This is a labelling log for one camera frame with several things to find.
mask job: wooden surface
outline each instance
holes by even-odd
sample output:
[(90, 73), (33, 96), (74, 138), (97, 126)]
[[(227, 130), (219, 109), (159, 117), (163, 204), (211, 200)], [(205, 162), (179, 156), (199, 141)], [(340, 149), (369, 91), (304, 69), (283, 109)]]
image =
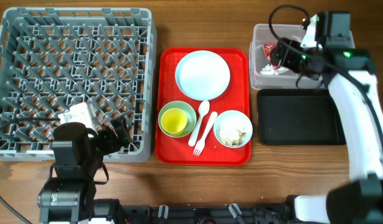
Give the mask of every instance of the wooden surface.
[[(0, 22), (9, 7), (147, 7), (158, 30), (157, 58), (168, 47), (236, 47), (246, 54), (255, 24), (267, 23), (279, 4), (292, 3), (314, 13), (349, 10), (356, 47), (371, 50), (383, 109), (383, 1), (0, 1)], [(276, 23), (300, 24), (299, 12), (280, 12)], [(256, 91), (251, 91), (257, 125)], [(281, 202), (289, 194), (323, 194), (348, 181), (346, 147), (268, 147), (252, 139), (250, 161), (242, 167), (166, 166), (152, 155), (141, 164), (107, 164), (110, 181), (96, 198), (118, 198), (123, 205), (225, 205)], [(0, 194), (37, 223), (37, 195), (50, 162), (0, 162)], [(99, 172), (96, 179), (103, 179)], [(0, 223), (20, 221), (0, 204)]]

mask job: spoon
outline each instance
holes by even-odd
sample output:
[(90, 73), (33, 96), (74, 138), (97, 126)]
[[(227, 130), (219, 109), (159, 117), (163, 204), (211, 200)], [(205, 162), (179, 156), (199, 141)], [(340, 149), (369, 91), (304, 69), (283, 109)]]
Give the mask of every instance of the spoon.
[(192, 130), (190, 139), (189, 139), (189, 146), (195, 146), (198, 138), (199, 128), (201, 127), (202, 119), (205, 115), (209, 112), (209, 101), (205, 100), (203, 101), (198, 108), (199, 112), (199, 118), (196, 124), (196, 127), (194, 130)]

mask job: fork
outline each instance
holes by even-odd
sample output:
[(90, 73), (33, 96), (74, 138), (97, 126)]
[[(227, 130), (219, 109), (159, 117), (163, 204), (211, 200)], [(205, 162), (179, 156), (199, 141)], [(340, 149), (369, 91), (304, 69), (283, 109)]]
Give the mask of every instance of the fork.
[(213, 127), (216, 118), (217, 118), (217, 112), (214, 111), (210, 114), (208, 123), (206, 124), (204, 134), (202, 135), (201, 139), (197, 142), (196, 147), (194, 148), (194, 152), (192, 153), (193, 155), (199, 156), (202, 150), (204, 150), (206, 136), (208, 135), (210, 129)]

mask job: yellow bowl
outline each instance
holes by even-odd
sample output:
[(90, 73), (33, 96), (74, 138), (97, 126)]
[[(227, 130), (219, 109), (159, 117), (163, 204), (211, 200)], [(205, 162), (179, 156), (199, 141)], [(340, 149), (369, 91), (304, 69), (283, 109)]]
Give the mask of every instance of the yellow bowl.
[(187, 124), (187, 115), (180, 109), (172, 108), (162, 115), (162, 128), (172, 136), (179, 136), (183, 133)]

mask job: gray dish rack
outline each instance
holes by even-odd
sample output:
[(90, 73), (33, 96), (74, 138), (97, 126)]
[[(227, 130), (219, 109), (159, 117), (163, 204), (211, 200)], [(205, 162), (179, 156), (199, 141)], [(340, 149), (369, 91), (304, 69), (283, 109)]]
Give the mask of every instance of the gray dish rack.
[[(0, 125), (56, 118), (90, 102), (96, 129), (124, 116), (132, 143), (105, 162), (143, 162), (151, 152), (156, 28), (143, 8), (10, 8), (0, 26)], [(0, 161), (54, 159), (57, 122), (0, 131)]]

